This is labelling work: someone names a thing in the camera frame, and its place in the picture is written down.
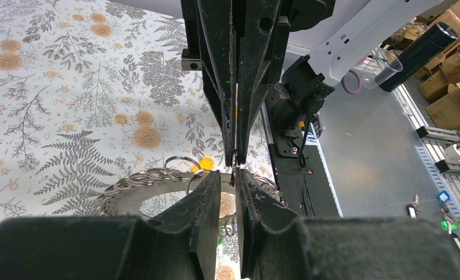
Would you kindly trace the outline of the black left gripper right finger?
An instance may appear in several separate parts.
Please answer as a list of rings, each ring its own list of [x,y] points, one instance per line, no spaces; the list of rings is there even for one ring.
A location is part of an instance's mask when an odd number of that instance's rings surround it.
[[[246,169],[236,170],[236,201],[241,277],[285,279],[297,214],[262,190]]]

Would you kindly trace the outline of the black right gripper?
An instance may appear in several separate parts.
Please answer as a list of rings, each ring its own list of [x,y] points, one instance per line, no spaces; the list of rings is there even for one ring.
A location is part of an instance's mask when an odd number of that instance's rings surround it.
[[[292,3],[181,1],[181,8],[188,43],[182,68],[202,72],[203,92],[222,132],[224,163],[236,167],[237,158],[242,165],[256,115],[252,106],[280,79]]]

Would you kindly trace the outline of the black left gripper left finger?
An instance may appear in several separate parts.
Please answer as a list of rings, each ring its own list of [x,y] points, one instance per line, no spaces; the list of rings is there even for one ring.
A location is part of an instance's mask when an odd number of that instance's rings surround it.
[[[147,222],[147,279],[214,279],[221,196],[219,171]]]

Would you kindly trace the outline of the yellow key tag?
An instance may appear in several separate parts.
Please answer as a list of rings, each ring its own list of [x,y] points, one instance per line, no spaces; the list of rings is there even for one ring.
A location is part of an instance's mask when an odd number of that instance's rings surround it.
[[[198,162],[198,164],[199,164],[199,167],[194,166],[191,169],[192,172],[196,172],[199,169],[212,170],[215,163],[214,163],[214,160],[211,157],[204,157]]]

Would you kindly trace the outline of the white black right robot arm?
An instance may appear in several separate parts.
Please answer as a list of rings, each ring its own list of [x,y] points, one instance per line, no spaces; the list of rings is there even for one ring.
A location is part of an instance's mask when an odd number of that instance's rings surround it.
[[[201,71],[203,92],[222,130],[227,166],[247,159],[250,127],[268,88],[282,81],[291,100],[276,119],[293,127],[368,51],[436,1],[370,1],[330,38],[282,71],[289,34],[332,17],[334,1],[182,1],[185,71]]]

